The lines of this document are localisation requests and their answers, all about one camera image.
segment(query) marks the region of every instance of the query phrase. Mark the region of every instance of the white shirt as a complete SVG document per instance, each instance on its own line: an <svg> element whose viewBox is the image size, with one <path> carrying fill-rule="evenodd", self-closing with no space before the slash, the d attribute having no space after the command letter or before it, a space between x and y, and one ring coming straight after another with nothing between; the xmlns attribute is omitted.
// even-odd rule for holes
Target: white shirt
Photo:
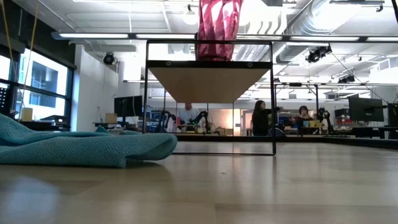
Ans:
<svg viewBox="0 0 398 224"><path fill-rule="evenodd" d="M199 110L194 107L190 110L182 108L177 112L177 117L180 118L181 121L184 121L184 124L188 124L190 119L195 119L198 115Z"/></svg>

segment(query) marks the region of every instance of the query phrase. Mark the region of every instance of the window frame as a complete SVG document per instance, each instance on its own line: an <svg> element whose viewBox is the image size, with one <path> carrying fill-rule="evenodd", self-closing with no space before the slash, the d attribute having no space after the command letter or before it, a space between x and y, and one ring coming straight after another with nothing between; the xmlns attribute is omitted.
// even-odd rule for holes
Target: window frame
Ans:
<svg viewBox="0 0 398 224"><path fill-rule="evenodd" d="M46 95L46 96L52 96L52 97L64 99L65 100L64 116L67 118L67 123L70 125L71 113L72 113L73 76L75 74L75 68L72 68L71 66L62 63L59 60L55 60L54 58L49 57L48 55L44 55L44 54L40 53L39 51L36 51L35 49L33 50L33 52L35 52L37 54L40 54L41 56L46 57L49 60L52 60L52 61L54 61L56 63L59 63L60 65L63 65L63 66L65 66L67 68L66 93L65 93L65 95L61 95L61 94L58 94L58 93L54 93L54 92L51 92L51 91L47 91L47 90L43 90L43 89L40 89L40 88L36 88L36 87L32 87L32 86L29 86L29 85L24 85L22 83L19 83L18 82L19 81L19 69L20 69L19 68L19 65L20 65L19 61L21 59L21 54L23 54L23 53L17 54L17 57L15 57L13 55L14 56L14 61L12 61L12 60L10 61L11 63L10 63L10 70L9 70L9 79L5 80L5 79L1 79L0 78L0 83L9 85L9 88L11 89L10 90L10 93L11 93L10 101L11 102L9 104L9 108L6 108L7 111L16 109L16 98L17 98L18 89L19 88L21 88L21 89L24 88L25 90L28 90L28 91L31 91L31 92L34 92L34 93L40 93L40 94L43 94L43 95ZM11 59L11 57L9 55L3 55L3 54L1 54L1 55ZM15 68L17 69L16 73L13 70L12 63L14 63Z"/></svg>

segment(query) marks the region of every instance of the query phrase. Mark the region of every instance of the red vase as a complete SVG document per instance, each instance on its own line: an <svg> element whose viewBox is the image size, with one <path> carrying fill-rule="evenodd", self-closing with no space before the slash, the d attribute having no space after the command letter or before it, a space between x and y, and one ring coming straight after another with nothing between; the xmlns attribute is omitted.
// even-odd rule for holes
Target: red vase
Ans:
<svg viewBox="0 0 398 224"><path fill-rule="evenodd" d="M243 0L200 0L198 40L236 40ZM201 61L230 61L234 45L199 44L196 58Z"/></svg>

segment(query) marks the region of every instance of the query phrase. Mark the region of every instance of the black hair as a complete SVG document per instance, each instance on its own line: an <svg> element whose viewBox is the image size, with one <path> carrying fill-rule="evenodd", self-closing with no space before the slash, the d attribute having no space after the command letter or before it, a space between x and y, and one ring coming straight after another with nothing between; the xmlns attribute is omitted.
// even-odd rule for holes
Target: black hair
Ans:
<svg viewBox="0 0 398 224"><path fill-rule="evenodd" d="M262 100L258 100L258 101L256 102L256 104L254 105L253 115L251 116L251 120L252 120L252 121L254 121L254 118L255 118L256 116L259 116L259 115L260 115L262 103L266 103L266 102L264 102L264 101L262 101Z"/></svg>
<svg viewBox="0 0 398 224"><path fill-rule="evenodd" d="M298 113L301 114L301 111L302 111L302 110L307 111L307 114L308 114L308 108L307 108L307 106L301 106L301 107L298 109Z"/></svg>
<svg viewBox="0 0 398 224"><path fill-rule="evenodd" d="M264 101L262 101L262 100L258 100L258 101L256 102L256 104L254 105L254 112L255 112L255 113L261 111L261 105L262 105L262 103L266 103L266 102L264 102Z"/></svg>

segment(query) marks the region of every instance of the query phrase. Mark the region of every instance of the dark jacket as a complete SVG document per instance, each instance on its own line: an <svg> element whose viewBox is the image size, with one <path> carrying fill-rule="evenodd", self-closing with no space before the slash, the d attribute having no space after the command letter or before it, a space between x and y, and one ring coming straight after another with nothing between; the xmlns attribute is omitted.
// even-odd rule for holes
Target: dark jacket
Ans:
<svg viewBox="0 0 398 224"><path fill-rule="evenodd" d="M267 136L268 135L268 115L271 114L270 109L258 111L253 113L251 121L253 122L253 135Z"/></svg>

